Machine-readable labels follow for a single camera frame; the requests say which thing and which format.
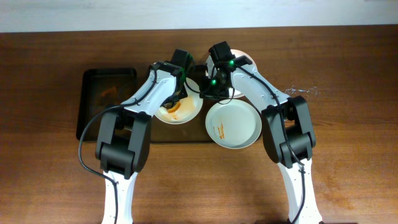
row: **white wall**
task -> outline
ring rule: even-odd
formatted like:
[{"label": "white wall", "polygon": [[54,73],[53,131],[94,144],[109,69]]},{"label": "white wall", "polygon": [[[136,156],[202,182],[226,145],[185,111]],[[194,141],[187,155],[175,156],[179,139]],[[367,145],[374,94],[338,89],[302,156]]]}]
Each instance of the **white wall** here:
[{"label": "white wall", "polygon": [[398,0],[0,0],[0,32],[398,24]]}]

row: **wooden table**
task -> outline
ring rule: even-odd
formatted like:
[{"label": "wooden table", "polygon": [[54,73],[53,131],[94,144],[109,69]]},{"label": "wooden table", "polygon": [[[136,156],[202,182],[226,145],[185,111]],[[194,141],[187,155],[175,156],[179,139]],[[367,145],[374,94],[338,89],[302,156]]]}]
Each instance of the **wooden table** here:
[{"label": "wooden table", "polygon": [[[85,70],[133,66],[144,75],[176,48],[203,60],[223,40],[278,89],[304,90],[324,221],[398,223],[397,26],[0,34],[0,222],[102,220],[104,180],[77,159]],[[94,147],[85,144],[83,157],[98,168]],[[153,145],[132,209],[135,223],[267,224],[288,210],[262,141],[242,150]]]}]

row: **wire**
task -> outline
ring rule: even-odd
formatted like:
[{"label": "wire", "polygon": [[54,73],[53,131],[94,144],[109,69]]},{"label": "wire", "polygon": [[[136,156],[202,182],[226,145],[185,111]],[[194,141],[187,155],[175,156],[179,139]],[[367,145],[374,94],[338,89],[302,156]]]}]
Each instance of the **wire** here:
[{"label": "wire", "polygon": [[303,185],[303,199],[301,201],[301,205],[300,205],[300,208],[298,209],[296,217],[291,222],[292,224],[294,224],[299,219],[301,211],[303,210],[304,203],[305,203],[305,177],[304,177],[305,171],[304,171],[304,166],[302,166],[300,168],[299,172],[301,173],[301,180],[302,180],[302,185]]},{"label": "wire", "polygon": [[95,116],[87,123],[87,125],[86,125],[86,127],[84,128],[84,130],[83,130],[83,132],[82,132],[82,134],[81,134],[81,137],[80,137],[80,142],[79,142],[79,146],[78,146],[78,157],[79,157],[80,164],[81,164],[86,170],[88,170],[89,172],[91,172],[91,173],[93,173],[93,174],[95,174],[95,175],[98,175],[98,176],[100,176],[100,177],[102,177],[102,178],[104,178],[104,179],[110,181],[110,182],[112,183],[112,185],[113,185],[113,190],[114,190],[114,201],[115,201],[115,217],[114,217],[114,224],[116,224],[116,222],[117,222],[117,220],[118,220],[118,212],[119,212],[119,211],[118,211],[118,210],[119,210],[119,208],[118,208],[118,188],[116,187],[117,184],[118,184],[118,182],[115,182],[115,181],[114,181],[113,179],[111,179],[110,177],[108,177],[108,176],[106,176],[106,175],[104,175],[104,174],[102,174],[102,173],[100,173],[100,172],[97,172],[97,171],[95,171],[95,170],[89,168],[88,166],[86,166],[86,164],[83,162],[83,159],[82,159],[82,157],[81,157],[81,148],[82,148],[82,146],[83,146],[83,141],[84,141],[84,138],[85,138],[86,133],[87,133],[87,131],[88,131],[88,128],[89,128],[89,127],[94,123],[94,121],[96,121],[100,116],[102,116],[102,115],[105,114],[106,112],[109,112],[109,111],[112,111],[112,110],[117,110],[117,109],[124,108],[124,107],[127,107],[127,106],[134,106],[134,105],[138,104],[140,101],[142,101],[142,100],[149,94],[149,92],[150,92],[150,91],[153,89],[153,87],[156,85],[156,79],[157,79],[157,72],[156,72],[156,68],[154,67],[154,65],[149,65],[149,68],[148,68],[148,72],[149,72],[149,73],[150,73],[151,69],[152,69],[152,70],[154,71],[154,73],[155,73],[155,78],[154,78],[154,81],[152,82],[152,85],[149,87],[148,91],[147,91],[142,97],[140,97],[138,100],[136,99],[133,103],[128,103],[128,104],[124,104],[124,105],[112,106],[112,107],[110,107],[110,108],[107,108],[107,109],[105,109],[105,110],[99,112],[97,115],[95,115]]},{"label": "wire", "polygon": [[235,88],[232,88],[232,97],[229,99],[229,101],[227,103],[220,103],[221,100],[217,103],[221,104],[221,105],[227,105],[228,103],[230,103],[232,101],[232,99],[234,98],[235,95]]},{"label": "wire", "polygon": [[[211,76],[213,76],[214,69],[215,69],[215,66],[213,67],[213,69],[212,69],[212,71],[211,71]],[[191,70],[192,70],[192,72],[195,71],[195,61],[194,61],[193,58],[192,58],[192,65],[191,65],[190,68],[188,68],[187,74],[190,74]],[[203,90],[203,91],[196,91],[196,90],[194,90],[193,88],[191,88],[191,87],[189,86],[189,84],[188,84],[188,82],[187,82],[187,79],[185,79],[185,84],[186,84],[186,86],[188,87],[188,89],[190,89],[192,92],[198,93],[198,94],[206,93],[206,92],[208,92],[208,91],[210,90],[210,88],[211,88],[211,85],[209,85],[208,88],[207,88],[206,90]]]},{"label": "wire", "polygon": [[248,72],[246,69],[242,68],[241,66],[236,66],[238,68],[240,68],[242,71],[244,71],[245,73],[247,73],[250,77],[254,78],[255,80],[259,81],[261,84],[263,84],[267,90],[269,91],[269,93],[272,95],[273,99],[276,101],[277,103],[277,107],[278,107],[278,112],[279,112],[279,116],[280,116],[280,123],[282,124],[282,132],[284,134],[285,137],[285,142],[286,145],[291,153],[291,155],[294,158],[294,161],[297,162],[298,164],[300,164],[301,166],[304,166],[304,164],[297,158],[297,156],[294,154],[294,151],[292,149],[292,146],[290,145],[289,139],[287,138],[287,133],[286,133],[286,127],[285,127],[285,119],[284,119],[284,115],[282,114],[282,107],[280,106],[279,100],[277,95],[271,90],[271,88],[269,88],[269,86],[262,81],[260,78],[258,78],[257,76],[255,76],[254,74]]},{"label": "wire", "polygon": [[277,107],[278,107],[278,112],[279,112],[279,117],[280,117],[280,123],[282,125],[282,132],[284,134],[285,137],[285,142],[286,145],[290,151],[290,154],[293,156],[295,162],[297,162],[300,166],[300,170],[299,172],[301,172],[301,178],[302,178],[302,185],[303,185],[303,197],[302,197],[302,202],[300,205],[300,208],[296,214],[296,217],[293,219],[293,221],[291,222],[292,224],[294,224],[297,219],[299,218],[301,211],[303,210],[304,207],[304,202],[305,202],[305,171],[304,171],[304,164],[297,158],[297,156],[295,155],[292,146],[290,145],[289,139],[287,138],[287,133],[286,133],[286,127],[285,127],[285,120],[284,120],[284,116],[282,114],[282,107],[280,106],[279,100],[277,95],[271,90],[271,88],[264,82],[262,81],[260,78],[258,78],[257,76],[255,76],[254,74],[250,73],[249,71],[247,71],[246,69],[242,68],[242,66],[237,65],[237,68],[241,69],[242,71],[244,71],[245,73],[247,73],[251,78],[254,78],[255,80],[259,81],[262,85],[264,85],[267,90],[269,91],[269,93],[272,95],[273,99],[276,101],[277,103]]}]

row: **sauce stain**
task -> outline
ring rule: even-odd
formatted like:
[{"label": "sauce stain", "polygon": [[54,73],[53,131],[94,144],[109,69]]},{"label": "sauce stain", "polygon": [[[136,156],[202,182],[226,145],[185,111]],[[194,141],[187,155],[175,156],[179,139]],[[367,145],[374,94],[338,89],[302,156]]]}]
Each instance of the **sauce stain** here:
[{"label": "sauce stain", "polygon": [[167,111],[167,114],[163,116],[169,120],[181,120],[195,111],[195,105],[193,104],[193,97],[188,96],[181,99],[171,110]]},{"label": "sauce stain", "polygon": [[224,125],[221,122],[221,128],[217,126],[218,129],[218,136],[220,137],[220,139],[225,139],[225,135],[224,135]]},{"label": "sauce stain", "polygon": [[112,88],[108,88],[107,90],[104,90],[101,93],[101,96],[102,97],[105,97],[106,95],[116,96],[117,94],[118,94],[118,91],[117,91],[116,87],[112,86]]}]

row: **black tray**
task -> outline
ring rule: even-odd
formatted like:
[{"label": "black tray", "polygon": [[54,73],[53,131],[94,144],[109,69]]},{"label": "black tray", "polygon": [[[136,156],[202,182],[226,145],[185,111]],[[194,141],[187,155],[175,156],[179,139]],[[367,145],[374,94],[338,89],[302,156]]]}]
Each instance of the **black tray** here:
[{"label": "black tray", "polygon": [[[137,73],[133,68],[90,69],[83,75],[76,138],[87,122],[109,105],[119,105],[137,91]],[[85,141],[96,141],[101,119],[88,129]]]}]

